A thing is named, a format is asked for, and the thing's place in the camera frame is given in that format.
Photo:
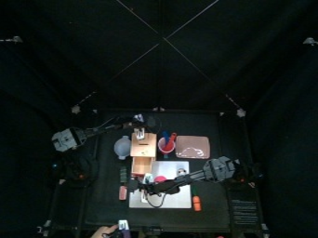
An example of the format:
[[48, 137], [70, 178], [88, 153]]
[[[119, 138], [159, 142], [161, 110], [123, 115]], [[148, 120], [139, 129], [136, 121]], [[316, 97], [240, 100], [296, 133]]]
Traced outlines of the person's bare hand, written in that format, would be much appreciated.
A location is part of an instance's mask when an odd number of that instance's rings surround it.
[[103, 238], [103, 235], [107, 234], [109, 235], [111, 233], [115, 232], [115, 230], [117, 229], [117, 226], [113, 225], [111, 227], [107, 226], [101, 226], [93, 233], [93, 235], [90, 236], [90, 238]]

